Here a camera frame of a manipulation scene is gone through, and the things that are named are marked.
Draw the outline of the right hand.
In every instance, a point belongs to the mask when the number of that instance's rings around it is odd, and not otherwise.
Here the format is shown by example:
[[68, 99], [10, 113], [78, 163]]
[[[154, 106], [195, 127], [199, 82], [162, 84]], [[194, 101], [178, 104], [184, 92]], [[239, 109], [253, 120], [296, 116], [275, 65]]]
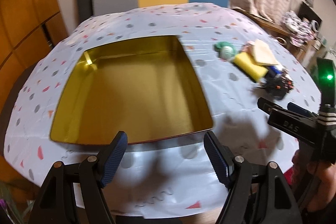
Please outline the right hand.
[[335, 164], [327, 161], [311, 161], [306, 167], [303, 167], [304, 160], [305, 154], [297, 150], [292, 158], [293, 174], [291, 181], [294, 185], [298, 184], [302, 173], [311, 174], [313, 176], [310, 187], [312, 193], [306, 209], [309, 212], [325, 209], [335, 198]]

